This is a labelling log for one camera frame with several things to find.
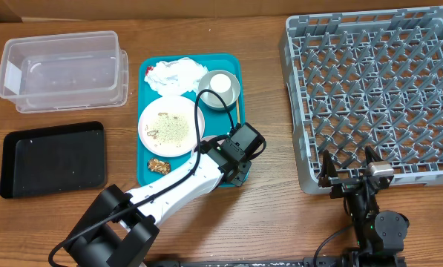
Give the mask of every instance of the teal tray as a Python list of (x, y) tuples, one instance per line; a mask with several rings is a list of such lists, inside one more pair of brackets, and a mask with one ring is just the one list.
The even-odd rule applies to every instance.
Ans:
[[(239, 61), (233, 55), (227, 53), (203, 54), (203, 55), (187, 55), (187, 56), (160, 56), (147, 59), (143, 62), (139, 69), (139, 109), (137, 120), (140, 118), (144, 108), (155, 99), (161, 97), (157, 92), (150, 89), (147, 82), (144, 81), (145, 71), (149, 66), (155, 66), (160, 61), (174, 61), (183, 57), (189, 57), (194, 61), (206, 66), (208, 70), (226, 70), (233, 73), (239, 80), (241, 85), (241, 93), (239, 95), (239, 111), (240, 123), (246, 122), (244, 115), (244, 96), (243, 96), (243, 80), (241, 79), (241, 66)], [(183, 94), (184, 97), (191, 99), (193, 102), (196, 98), (195, 92), (188, 92)], [(205, 117), (205, 133), (203, 136), (227, 134), (231, 127), (228, 115), (225, 111), (214, 111), (207, 107), (203, 101), (200, 101), (199, 107)], [(236, 105), (230, 107), (230, 114), (233, 118), (234, 124), (237, 121)], [(137, 135), (137, 181), (140, 185), (148, 185), (159, 178), (162, 174), (151, 172), (147, 169), (147, 161), (153, 157), (170, 162), (171, 169), (180, 167), (190, 158), (190, 153), (183, 156), (165, 158), (151, 153), (140, 141)], [(222, 187), (231, 187), (232, 184), (223, 184)]]

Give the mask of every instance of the white label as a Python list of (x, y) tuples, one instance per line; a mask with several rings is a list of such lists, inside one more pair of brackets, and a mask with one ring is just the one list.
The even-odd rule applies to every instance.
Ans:
[(20, 94), (20, 81), (22, 80), (22, 71), (12, 62), (7, 61), (7, 69), (5, 71), (4, 86), (15, 94)]

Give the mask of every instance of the gray dish rack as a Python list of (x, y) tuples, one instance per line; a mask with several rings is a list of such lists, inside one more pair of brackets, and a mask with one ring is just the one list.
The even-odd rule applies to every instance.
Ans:
[(304, 192), (329, 192), (324, 149), (358, 177), (365, 145), (392, 185), (443, 185), (443, 7), (291, 16), (279, 49)]

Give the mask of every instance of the white tissue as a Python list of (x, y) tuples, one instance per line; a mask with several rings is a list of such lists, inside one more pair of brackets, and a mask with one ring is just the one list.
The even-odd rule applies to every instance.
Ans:
[(161, 96), (181, 96), (185, 92), (198, 91), (198, 84), (208, 69), (190, 58), (173, 62), (158, 62), (145, 75), (150, 88)]

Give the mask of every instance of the wooden table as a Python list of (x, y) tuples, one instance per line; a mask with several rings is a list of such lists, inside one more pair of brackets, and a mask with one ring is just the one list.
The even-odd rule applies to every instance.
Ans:
[[(148, 258), (184, 260), (302, 259), (349, 223), (341, 200), (304, 194), (292, 149), (292, 117), (283, 86), (278, 42), (285, 16), (250, 19), (190, 19), (0, 24), (0, 60), (11, 38), (114, 30), (127, 51), (128, 103), (121, 108), (20, 114), (0, 99), (2, 141), (11, 131), (99, 120), (107, 133), (108, 185), (137, 187), (137, 88), (139, 66), (163, 55), (227, 52), (243, 71), (246, 118), (267, 139), (241, 188), (217, 189), (178, 211), (161, 226)], [(47, 266), (49, 251), (63, 240), (99, 190), (4, 200), (0, 197), (0, 266)], [(443, 186), (391, 188), (378, 195), (383, 210), (411, 221), (404, 256), (409, 266), (443, 266)], [(124, 231), (118, 228), (119, 234)], [(327, 245), (339, 254), (355, 245), (353, 233)], [(56, 260), (74, 265), (60, 251)]]

